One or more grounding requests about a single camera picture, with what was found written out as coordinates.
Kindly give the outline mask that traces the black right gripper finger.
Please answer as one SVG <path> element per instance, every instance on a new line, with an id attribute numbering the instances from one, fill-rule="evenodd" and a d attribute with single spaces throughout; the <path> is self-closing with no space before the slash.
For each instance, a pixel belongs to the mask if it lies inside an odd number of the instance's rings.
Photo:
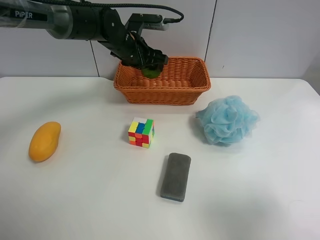
<path id="1" fill-rule="evenodd" d="M 141 66 L 150 66 L 155 64 L 166 65 L 168 56 L 161 50 L 153 49 L 148 46 L 145 40 L 138 34 L 134 34 L 134 41 Z"/>

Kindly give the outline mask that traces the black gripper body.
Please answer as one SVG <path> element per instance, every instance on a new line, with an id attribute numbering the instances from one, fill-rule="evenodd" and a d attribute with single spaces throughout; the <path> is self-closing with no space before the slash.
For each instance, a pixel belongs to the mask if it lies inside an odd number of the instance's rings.
<path id="1" fill-rule="evenodd" d="M 126 29 L 115 9 L 102 7 L 97 10 L 96 40 L 124 65 L 140 65 L 139 38 Z"/>

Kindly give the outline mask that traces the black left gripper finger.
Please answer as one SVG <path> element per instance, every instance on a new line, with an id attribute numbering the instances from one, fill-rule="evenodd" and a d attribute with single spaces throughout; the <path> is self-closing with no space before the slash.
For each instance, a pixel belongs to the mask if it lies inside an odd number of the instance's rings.
<path id="1" fill-rule="evenodd" d="M 137 53 L 121 61 L 122 65 L 126 67 L 133 67 L 136 69 L 150 69 L 158 68 L 160 57 L 160 50 L 153 48 L 139 48 Z"/>

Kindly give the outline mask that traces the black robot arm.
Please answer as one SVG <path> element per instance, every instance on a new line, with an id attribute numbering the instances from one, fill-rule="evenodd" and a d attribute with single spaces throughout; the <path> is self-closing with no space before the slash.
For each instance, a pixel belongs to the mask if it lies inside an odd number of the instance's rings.
<path id="1" fill-rule="evenodd" d="M 124 66 L 162 71 L 169 61 L 147 45 L 140 32 L 129 31 L 118 12 L 109 7 L 55 5 L 30 0 L 2 0 L 4 28 L 43 29 L 59 40 L 97 41 Z"/>

